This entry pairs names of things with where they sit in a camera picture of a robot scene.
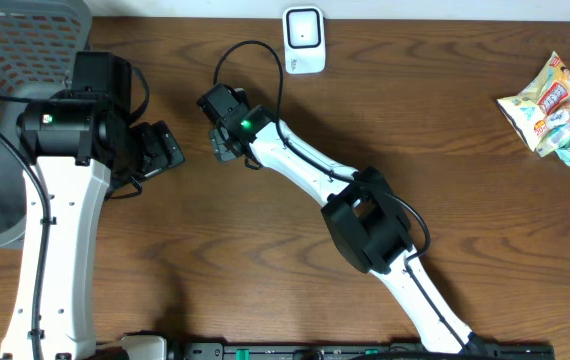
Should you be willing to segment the yellow blue snack bag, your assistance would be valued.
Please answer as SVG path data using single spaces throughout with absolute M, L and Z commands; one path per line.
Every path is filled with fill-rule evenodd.
M 496 100 L 499 110 L 530 151 L 552 129 L 545 117 L 570 102 L 570 69 L 553 51 L 538 75 L 517 95 Z

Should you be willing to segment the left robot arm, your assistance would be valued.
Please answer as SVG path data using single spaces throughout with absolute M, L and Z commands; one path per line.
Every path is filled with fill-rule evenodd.
M 135 119 L 106 98 L 35 100 L 19 115 L 28 152 L 25 237 L 1 358 L 95 354 L 92 281 L 103 203 L 184 161 L 165 122 Z

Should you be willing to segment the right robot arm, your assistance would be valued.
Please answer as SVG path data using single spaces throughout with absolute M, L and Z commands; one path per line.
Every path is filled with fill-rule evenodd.
M 430 352 L 481 355 L 481 339 L 452 311 L 420 261 L 410 235 L 420 217 L 369 167 L 357 171 L 299 138 L 273 112 L 245 104 L 205 108 L 211 137 L 237 157 L 288 178 L 321 207 L 339 253 L 356 270 L 380 280 L 399 303 Z

